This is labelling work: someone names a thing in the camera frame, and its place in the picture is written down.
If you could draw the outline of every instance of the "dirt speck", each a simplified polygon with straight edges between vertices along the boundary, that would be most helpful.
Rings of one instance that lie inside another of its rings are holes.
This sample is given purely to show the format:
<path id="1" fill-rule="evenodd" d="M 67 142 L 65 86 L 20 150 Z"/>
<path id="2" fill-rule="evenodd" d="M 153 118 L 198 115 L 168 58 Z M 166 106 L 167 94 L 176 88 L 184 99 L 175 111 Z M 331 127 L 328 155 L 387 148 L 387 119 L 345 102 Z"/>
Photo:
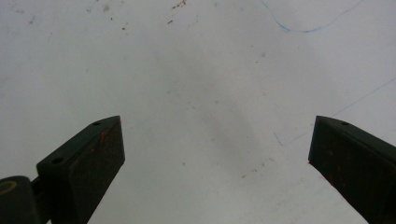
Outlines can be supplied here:
<path id="1" fill-rule="evenodd" d="M 110 10 L 110 6 L 108 4 L 105 4 L 103 6 L 103 12 L 108 12 Z"/>
<path id="2" fill-rule="evenodd" d="M 30 21 L 29 21 L 29 24 L 33 24 L 33 22 L 35 22 L 35 17 L 33 17 Z"/>

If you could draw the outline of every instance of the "white surface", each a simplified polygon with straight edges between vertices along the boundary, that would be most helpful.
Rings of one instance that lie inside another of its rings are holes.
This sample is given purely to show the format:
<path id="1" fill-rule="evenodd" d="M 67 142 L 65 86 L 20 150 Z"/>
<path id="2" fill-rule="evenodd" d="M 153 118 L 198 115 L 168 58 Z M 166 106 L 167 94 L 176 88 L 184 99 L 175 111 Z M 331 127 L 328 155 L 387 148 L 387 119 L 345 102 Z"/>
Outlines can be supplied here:
<path id="1" fill-rule="evenodd" d="M 178 4 L 1 1 L 0 177 L 121 115 L 90 223 L 366 223 L 307 155 L 316 115 L 396 144 L 396 3 Z"/>

